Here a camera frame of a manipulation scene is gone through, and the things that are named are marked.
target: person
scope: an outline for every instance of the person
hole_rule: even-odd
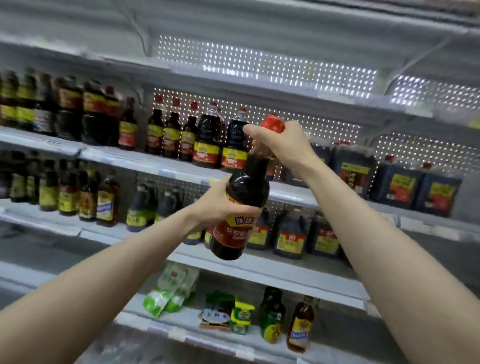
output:
[[[480,360],[480,302],[415,241],[371,209],[310,147],[295,121],[265,143],[312,190],[352,266],[413,364]],[[66,270],[0,312],[0,363],[70,364],[190,232],[260,209],[228,201],[228,180],[196,203]]]

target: person's left hand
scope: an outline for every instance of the person's left hand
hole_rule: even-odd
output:
[[[228,180],[229,177],[219,180],[197,202],[188,206],[198,222],[196,231],[215,226],[230,216],[257,218],[261,214],[262,210],[258,207],[239,205],[229,201]]]

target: bottle cap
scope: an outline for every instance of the bottle cap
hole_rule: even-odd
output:
[[[265,116],[265,120],[262,122],[262,127],[273,130],[275,133],[280,134],[285,129],[285,124],[278,116],[267,115]]]

